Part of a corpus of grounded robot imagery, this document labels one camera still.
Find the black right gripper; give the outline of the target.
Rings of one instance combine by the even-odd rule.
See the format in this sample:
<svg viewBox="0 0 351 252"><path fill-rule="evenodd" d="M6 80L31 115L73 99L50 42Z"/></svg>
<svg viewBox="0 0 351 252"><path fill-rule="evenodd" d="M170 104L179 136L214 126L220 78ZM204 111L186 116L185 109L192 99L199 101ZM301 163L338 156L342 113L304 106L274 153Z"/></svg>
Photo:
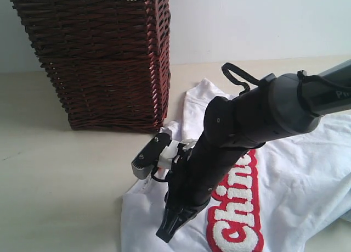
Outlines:
<svg viewBox="0 0 351 252"><path fill-rule="evenodd" d="M233 166L233 147L217 147L200 138L173 166L157 236L173 236L210 202L210 195Z"/></svg>

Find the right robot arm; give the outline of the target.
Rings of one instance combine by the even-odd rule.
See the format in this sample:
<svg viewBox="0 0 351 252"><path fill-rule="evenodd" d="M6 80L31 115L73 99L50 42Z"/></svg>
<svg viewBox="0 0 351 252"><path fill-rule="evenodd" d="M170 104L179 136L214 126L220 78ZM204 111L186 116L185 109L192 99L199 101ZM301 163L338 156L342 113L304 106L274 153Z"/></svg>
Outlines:
<svg viewBox="0 0 351 252"><path fill-rule="evenodd" d="M318 75L300 70L258 80L234 64L225 77L243 91L234 99L213 98L196 144L172 142L165 211L157 236L169 242L210 202L211 193L249 150L281 138L309 133L328 114L350 109L350 61Z"/></svg>

